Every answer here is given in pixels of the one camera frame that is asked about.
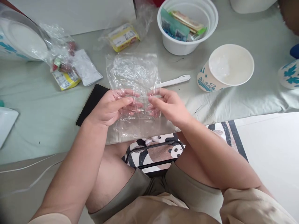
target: white container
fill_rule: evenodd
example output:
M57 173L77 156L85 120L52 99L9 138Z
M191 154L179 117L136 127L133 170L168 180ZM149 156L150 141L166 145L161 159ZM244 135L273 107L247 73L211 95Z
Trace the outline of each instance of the white container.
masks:
M299 59L281 67L278 71L280 84L288 89L299 89Z
M225 59L227 66L219 62L220 58ZM254 60L248 50L239 45L225 44L213 51L197 75L197 84L206 92L239 86L251 78L253 71Z
M40 60L47 46L38 35L37 26L24 15L0 4L0 58Z
M277 0L230 0L232 8L241 14L262 12L270 8Z
M166 34L161 26L161 9L168 12L178 10L190 19L202 23L207 27L204 37L193 42L176 40ZM218 24L218 11L210 0L166 0L160 7L157 15L159 29L162 33L163 45L172 54L187 55L193 52L196 47L208 39L215 31Z

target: paper cup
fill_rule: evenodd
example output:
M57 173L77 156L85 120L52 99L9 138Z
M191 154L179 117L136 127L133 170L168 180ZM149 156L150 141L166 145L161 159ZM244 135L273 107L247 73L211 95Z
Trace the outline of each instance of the paper cup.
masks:
M245 48L226 44L213 51L197 75L199 88L213 92L247 82L254 71L254 60Z
M299 89L299 59L281 67L278 78L281 85L288 89Z

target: shorts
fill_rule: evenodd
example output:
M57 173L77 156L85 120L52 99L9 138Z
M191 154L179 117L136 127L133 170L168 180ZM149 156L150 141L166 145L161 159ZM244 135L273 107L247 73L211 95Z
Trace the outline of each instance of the shorts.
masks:
M221 191L194 180L175 163L171 164L164 176L152 179L136 168L131 179L115 198L98 212L90 214L90 217L95 224L104 223L131 204L137 197L157 196L164 192L182 200L190 210L204 212L222 223L219 214L223 203Z

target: white floor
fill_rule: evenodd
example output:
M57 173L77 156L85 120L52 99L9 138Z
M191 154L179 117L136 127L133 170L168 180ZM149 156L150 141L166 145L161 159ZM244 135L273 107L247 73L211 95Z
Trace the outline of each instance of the white floor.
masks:
M249 163L299 222L299 112L238 119L235 124Z

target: smartphone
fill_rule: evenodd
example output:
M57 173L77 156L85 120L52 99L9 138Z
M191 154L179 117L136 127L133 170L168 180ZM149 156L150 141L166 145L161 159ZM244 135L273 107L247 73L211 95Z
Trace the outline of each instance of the smartphone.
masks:
M91 113L91 111L95 108L97 103L100 101L100 99L105 95L105 93L110 90L104 86L101 86L99 84L96 84L91 91L84 107L83 110L81 111L77 121L76 125L81 127L83 121L87 116Z

